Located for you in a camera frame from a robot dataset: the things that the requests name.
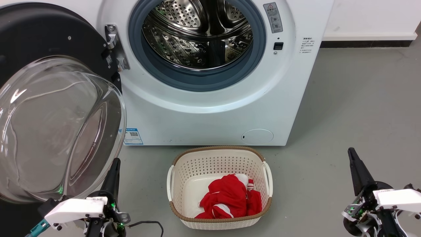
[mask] blue and white sticker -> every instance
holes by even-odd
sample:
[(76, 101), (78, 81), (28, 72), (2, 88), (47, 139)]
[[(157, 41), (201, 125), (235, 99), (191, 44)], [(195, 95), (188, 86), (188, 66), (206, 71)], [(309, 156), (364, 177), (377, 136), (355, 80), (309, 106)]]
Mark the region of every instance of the blue and white sticker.
[(124, 145), (143, 145), (137, 128), (126, 128), (126, 135), (124, 136)]

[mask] white washing machine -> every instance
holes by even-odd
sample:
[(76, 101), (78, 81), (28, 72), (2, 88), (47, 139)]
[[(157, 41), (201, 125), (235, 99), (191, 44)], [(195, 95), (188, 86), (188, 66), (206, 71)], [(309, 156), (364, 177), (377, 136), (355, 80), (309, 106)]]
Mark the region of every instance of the white washing machine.
[(0, 199), (32, 202), (123, 143), (285, 145), (333, 0), (0, 4)]

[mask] white baseboard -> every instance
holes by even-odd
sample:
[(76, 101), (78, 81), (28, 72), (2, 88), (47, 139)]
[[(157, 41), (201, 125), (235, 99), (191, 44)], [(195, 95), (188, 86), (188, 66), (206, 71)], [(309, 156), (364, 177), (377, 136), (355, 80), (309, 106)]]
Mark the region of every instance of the white baseboard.
[(415, 40), (417, 34), (325, 34), (323, 41), (363, 41), (363, 40)]

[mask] floor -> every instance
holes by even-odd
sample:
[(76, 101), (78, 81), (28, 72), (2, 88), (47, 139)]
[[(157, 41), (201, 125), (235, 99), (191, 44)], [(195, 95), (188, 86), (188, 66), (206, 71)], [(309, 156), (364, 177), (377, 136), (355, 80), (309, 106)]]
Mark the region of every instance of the floor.
[[(171, 212), (166, 175), (186, 147), (124, 147), (120, 208), (132, 223), (160, 221), (167, 237), (350, 236), (341, 211), (354, 193), (348, 147), (355, 147), (376, 180), (397, 189), (421, 188), (421, 37), (409, 48), (321, 49), (285, 147), (257, 147), (273, 174), (269, 212), (248, 228), (198, 231)], [(402, 224), (421, 236), (419, 221)], [(73, 225), (65, 236), (82, 236)], [(128, 237), (158, 237), (155, 224)], [(49, 229), (43, 237), (57, 236)]]

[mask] red clothing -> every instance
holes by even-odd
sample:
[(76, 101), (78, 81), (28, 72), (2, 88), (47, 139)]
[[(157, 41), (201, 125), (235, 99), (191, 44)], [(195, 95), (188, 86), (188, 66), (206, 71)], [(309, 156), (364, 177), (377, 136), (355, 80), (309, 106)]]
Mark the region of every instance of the red clothing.
[(226, 175), (214, 180), (200, 202), (204, 212), (196, 218), (235, 218), (261, 212), (260, 192), (253, 189), (253, 180), (246, 175)]

